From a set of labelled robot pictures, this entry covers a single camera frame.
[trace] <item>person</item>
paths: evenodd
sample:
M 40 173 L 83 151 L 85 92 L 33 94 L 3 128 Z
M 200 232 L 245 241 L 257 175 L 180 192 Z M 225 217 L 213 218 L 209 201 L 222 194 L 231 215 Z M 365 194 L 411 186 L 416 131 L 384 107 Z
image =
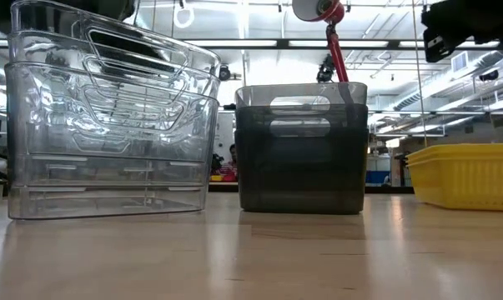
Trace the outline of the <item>person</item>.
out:
M 228 178 L 238 178 L 238 168 L 236 161 L 238 159 L 238 155 L 236 154 L 236 146 L 234 144 L 229 147 L 229 151 L 231 152 L 231 161 L 225 163 L 220 169 L 219 173 Z

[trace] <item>wooden table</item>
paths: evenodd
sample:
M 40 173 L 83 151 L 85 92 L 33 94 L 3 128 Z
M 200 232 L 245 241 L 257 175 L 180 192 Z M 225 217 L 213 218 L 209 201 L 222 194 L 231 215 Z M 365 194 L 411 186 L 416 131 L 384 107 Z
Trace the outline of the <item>wooden table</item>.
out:
M 359 216 L 205 212 L 10 222 L 0 205 L 0 299 L 503 299 L 503 212 L 412 196 Z

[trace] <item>white ring hook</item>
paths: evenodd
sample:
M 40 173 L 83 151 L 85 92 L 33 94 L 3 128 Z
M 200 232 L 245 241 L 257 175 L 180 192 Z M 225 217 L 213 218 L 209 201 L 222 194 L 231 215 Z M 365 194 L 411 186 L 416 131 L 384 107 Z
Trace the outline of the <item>white ring hook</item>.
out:
M 178 28 L 187 28 L 187 27 L 189 27 L 190 25 L 192 25 L 192 23 L 194 22 L 194 19 L 195 19 L 194 9 L 192 7 L 189 7 L 186 4 L 186 0 L 183 0 L 183 6 L 184 6 L 184 8 L 179 7 L 177 9 L 175 9 L 175 13 L 174 13 L 174 24 Z M 188 14 L 189 14 L 188 20 L 186 22 L 184 22 L 184 23 L 182 23 L 182 22 L 179 21 L 179 13 L 180 12 L 188 12 Z

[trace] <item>clear plastic bin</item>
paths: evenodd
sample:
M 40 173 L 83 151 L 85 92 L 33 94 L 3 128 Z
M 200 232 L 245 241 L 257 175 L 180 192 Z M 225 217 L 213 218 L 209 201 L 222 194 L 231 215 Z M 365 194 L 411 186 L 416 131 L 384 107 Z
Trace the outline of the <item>clear plastic bin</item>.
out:
M 366 90 L 353 82 L 238 90 L 240 206 L 267 213 L 359 213 L 369 134 Z
M 11 218 L 204 208 L 215 54 L 48 1 L 13 5 L 9 42 Z
M 420 201 L 503 211 L 503 143 L 433 146 L 407 158 Z

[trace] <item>yellow plastic basket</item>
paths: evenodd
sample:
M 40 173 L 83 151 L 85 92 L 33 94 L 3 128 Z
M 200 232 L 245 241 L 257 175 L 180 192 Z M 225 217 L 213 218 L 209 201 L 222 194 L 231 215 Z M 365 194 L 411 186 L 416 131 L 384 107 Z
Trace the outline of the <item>yellow plastic basket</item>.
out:
M 407 159 L 420 201 L 443 208 L 503 211 L 503 143 L 434 146 Z

